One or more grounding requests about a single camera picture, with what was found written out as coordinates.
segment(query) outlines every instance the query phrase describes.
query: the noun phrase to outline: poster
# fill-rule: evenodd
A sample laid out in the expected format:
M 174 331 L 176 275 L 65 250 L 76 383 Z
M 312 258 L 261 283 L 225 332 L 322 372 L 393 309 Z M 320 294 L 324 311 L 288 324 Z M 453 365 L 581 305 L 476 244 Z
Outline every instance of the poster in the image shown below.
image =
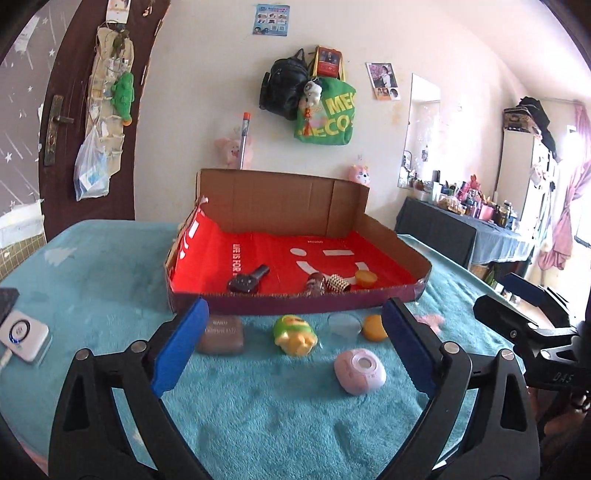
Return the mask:
M 391 63 L 366 63 L 371 85 L 378 100 L 400 100 L 400 92 Z
M 289 5 L 258 4 L 256 6 L 253 35 L 286 37 L 290 22 Z

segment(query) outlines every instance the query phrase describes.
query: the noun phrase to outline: pink curtain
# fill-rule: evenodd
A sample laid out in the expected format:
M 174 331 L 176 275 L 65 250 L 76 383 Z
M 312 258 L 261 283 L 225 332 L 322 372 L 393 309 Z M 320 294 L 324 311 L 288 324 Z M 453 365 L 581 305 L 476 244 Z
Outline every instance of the pink curtain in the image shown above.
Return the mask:
M 577 132 L 581 136 L 583 157 L 580 167 L 574 172 L 566 191 L 564 207 L 560 219 L 552 232 L 552 250 L 540 254 L 538 265 L 542 270 L 557 267 L 564 270 L 564 263 L 573 253 L 573 228 L 570 219 L 570 204 L 583 196 L 585 188 L 591 183 L 591 122 L 584 105 L 574 106 Z

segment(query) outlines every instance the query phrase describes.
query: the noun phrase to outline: cardboard box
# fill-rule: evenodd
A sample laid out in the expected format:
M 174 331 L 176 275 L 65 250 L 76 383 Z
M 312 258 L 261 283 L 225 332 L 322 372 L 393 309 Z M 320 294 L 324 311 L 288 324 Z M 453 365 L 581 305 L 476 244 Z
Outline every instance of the cardboard box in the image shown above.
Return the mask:
M 425 289 L 431 264 L 400 240 L 396 233 L 365 214 L 369 189 L 363 185 L 347 180 L 305 175 L 220 169 L 202 170 L 197 184 L 197 197 L 207 197 L 208 203 L 202 205 L 203 212 L 198 212 L 196 206 L 181 227 L 165 263 L 168 298 L 174 311 L 188 307 L 195 298 L 202 296 L 208 302 L 210 311 L 216 314 L 333 312 L 379 306 L 390 297 L 413 301 Z M 327 244 L 335 242 L 329 239 L 354 236 L 365 244 L 370 244 L 368 250 L 375 255 L 381 255 L 380 258 L 388 262 L 395 262 L 405 274 L 400 278 L 407 278 L 409 281 L 369 290 L 330 293 L 320 297 L 306 297 L 301 293 L 261 292 L 256 295 L 242 295 L 221 290 L 215 293 L 179 291 L 174 284 L 181 276 L 176 276 L 176 268 L 178 259 L 185 256 L 182 252 L 183 244 L 186 246 L 188 240 L 185 234 L 191 233 L 191 239 L 193 238 L 199 226 L 197 216 L 203 214 L 217 224 L 215 228 L 219 227 L 223 235 L 260 232 L 273 235 L 273 241 L 281 241 L 283 237 L 298 240 L 313 236 L 326 239 Z M 309 243 L 322 243 L 322 240 Z M 191 254 L 196 255 L 195 251 L 193 249 Z

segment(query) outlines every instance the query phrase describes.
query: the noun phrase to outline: green plush toy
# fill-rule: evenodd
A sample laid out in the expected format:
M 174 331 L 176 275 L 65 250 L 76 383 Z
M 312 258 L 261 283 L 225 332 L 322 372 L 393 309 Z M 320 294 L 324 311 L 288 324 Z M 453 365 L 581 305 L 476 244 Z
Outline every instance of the green plush toy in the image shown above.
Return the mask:
M 125 72 L 111 87 L 113 98 L 111 103 L 117 110 L 117 113 L 123 119 L 124 127 L 131 125 L 131 104 L 135 100 L 134 94 L 134 74 Z

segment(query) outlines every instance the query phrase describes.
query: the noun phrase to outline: door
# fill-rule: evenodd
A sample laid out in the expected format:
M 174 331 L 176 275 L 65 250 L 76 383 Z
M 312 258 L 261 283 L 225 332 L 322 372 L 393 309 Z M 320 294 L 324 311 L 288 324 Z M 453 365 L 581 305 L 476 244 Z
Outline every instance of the door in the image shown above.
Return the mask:
M 131 106 L 134 121 L 125 127 L 121 169 L 111 177 L 109 194 L 77 202 L 73 182 L 74 164 L 86 136 L 86 99 L 95 57 L 96 33 L 99 26 L 104 26 L 107 3 L 108 0 L 82 0 L 57 52 L 47 87 L 39 136 L 39 191 L 44 199 L 41 207 L 48 240 L 82 220 L 135 218 L 134 151 L 139 102 L 150 52 L 170 1 L 131 0 L 126 28 L 134 44 L 131 69 L 135 89 L 135 100 Z M 151 13 L 144 17 L 143 13 L 150 11 L 150 7 Z M 55 95 L 63 96 L 62 107 L 58 112 L 60 117 L 57 119 L 56 112 L 50 113 Z M 50 121 L 56 127 L 51 139 L 51 143 L 55 142 L 54 162 L 48 160 L 49 156 L 46 157 Z

